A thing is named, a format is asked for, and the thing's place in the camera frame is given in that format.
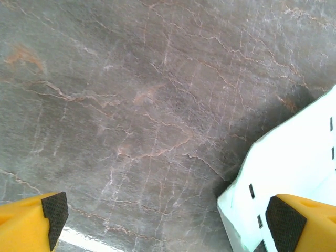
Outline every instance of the marble floor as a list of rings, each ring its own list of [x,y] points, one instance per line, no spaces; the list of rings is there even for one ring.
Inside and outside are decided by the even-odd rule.
[[[231,251],[216,198],[336,78],[328,0],[0,0],[0,204],[106,251]],[[57,251],[97,251],[60,241]]]

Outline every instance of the black rubber tip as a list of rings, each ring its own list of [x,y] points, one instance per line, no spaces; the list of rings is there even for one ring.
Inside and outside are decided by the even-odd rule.
[[[44,217],[48,218],[50,223],[48,237],[50,251],[53,251],[69,216],[67,195],[61,192],[41,201]]]
[[[278,252],[294,252],[307,219],[274,196],[266,210],[266,221]]]

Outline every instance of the rectangular slot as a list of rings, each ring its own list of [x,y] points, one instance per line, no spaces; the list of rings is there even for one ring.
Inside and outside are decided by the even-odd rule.
[[[250,188],[251,197],[252,197],[252,198],[255,198],[252,184],[250,184],[250,185],[248,186],[248,188]]]
[[[261,221],[261,217],[260,217],[260,215],[258,215],[258,224],[259,224],[259,228],[262,228],[262,226],[263,226],[263,222]]]

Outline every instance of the white plastic panel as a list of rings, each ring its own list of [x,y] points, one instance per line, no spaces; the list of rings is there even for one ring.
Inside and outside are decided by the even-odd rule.
[[[253,144],[237,179],[218,199],[234,252],[253,252],[262,240],[268,252],[277,251],[265,218],[276,194],[336,205],[329,193],[336,190],[335,108],[333,88]]]

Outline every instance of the orange stain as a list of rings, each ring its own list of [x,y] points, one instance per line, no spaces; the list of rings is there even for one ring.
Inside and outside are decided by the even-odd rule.
[[[13,70],[15,70],[14,64],[18,60],[35,64],[39,69],[39,72],[45,72],[43,62],[35,55],[35,53],[22,44],[13,46],[13,53],[6,58],[5,62],[9,64]]]
[[[281,98],[278,96],[278,99],[283,102],[285,107],[292,113],[296,113],[298,111],[298,107],[295,105],[295,103],[290,100],[289,98]]]
[[[0,0],[0,3],[12,11],[15,10],[14,6],[9,2],[9,0]]]
[[[164,84],[153,86],[149,88],[148,90],[146,90],[145,92],[138,93],[133,100],[134,104],[137,104],[137,105],[142,104],[145,98],[149,98],[152,101],[154,101],[156,92],[162,87],[164,87]]]

